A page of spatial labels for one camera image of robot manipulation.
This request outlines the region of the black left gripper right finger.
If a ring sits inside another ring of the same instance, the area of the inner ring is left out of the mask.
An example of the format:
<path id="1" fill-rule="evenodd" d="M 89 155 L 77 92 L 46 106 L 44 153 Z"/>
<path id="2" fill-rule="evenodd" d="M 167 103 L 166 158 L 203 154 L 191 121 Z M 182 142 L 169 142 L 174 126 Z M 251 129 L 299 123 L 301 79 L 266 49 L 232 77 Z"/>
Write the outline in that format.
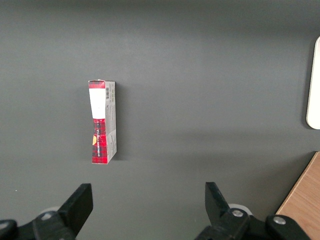
<path id="1" fill-rule="evenodd" d="M 196 240 L 241 240 L 249 228 L 250 216 L 231 208 L 215 182 L 205 183 L 205 210 L 211 225 Z"/>

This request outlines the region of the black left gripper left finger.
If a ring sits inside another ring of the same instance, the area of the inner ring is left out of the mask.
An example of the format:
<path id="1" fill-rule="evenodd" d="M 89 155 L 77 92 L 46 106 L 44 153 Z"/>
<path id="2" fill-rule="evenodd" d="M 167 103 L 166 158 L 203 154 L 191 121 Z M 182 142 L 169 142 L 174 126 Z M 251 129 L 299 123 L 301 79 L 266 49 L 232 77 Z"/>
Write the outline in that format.
<path id="1" fill-rule="evenodd" d="M 93 210 L 92 185 L 81 184 L 56 211 L 46 211 L 32 221 L 36 240 L 75 240 Z"/>

